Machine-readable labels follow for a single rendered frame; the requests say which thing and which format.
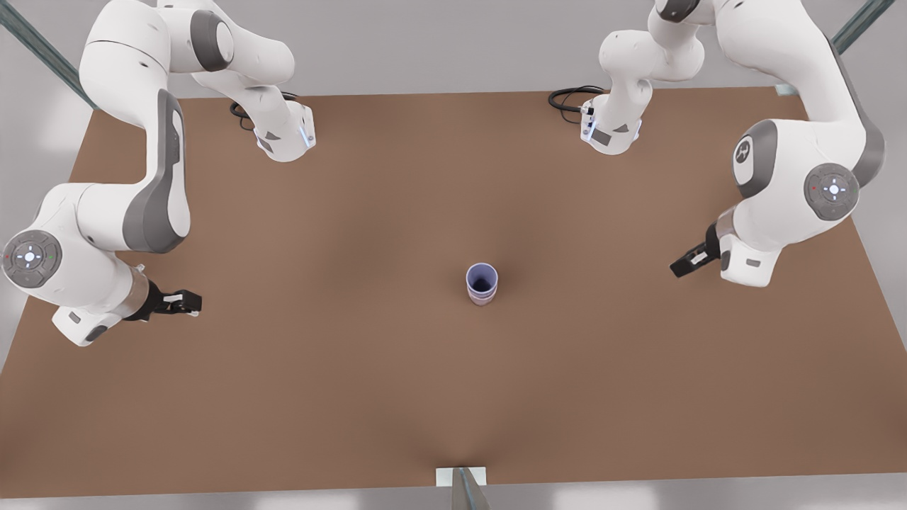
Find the silver frame post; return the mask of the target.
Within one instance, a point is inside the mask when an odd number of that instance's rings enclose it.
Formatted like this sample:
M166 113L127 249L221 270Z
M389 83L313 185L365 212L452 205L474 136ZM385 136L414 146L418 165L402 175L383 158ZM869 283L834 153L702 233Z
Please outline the silver frame post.
M490 510L470 468L456 467L451 471L451 510Z
M866 0L833 36L833 47L842 55L896 0Z
M73 90L88 106L99 107L81 87L77 68L52 45L35 26L19 13L9 0L0 0L0 25L7 29L26 49L29 49L56 77Z

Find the purple cup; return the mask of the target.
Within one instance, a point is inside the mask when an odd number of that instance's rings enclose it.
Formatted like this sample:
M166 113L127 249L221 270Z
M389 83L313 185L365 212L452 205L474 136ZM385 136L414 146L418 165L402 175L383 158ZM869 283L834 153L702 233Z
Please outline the purple cup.
M498 273L490 264L476 263L466 272L468 293L496 293Z

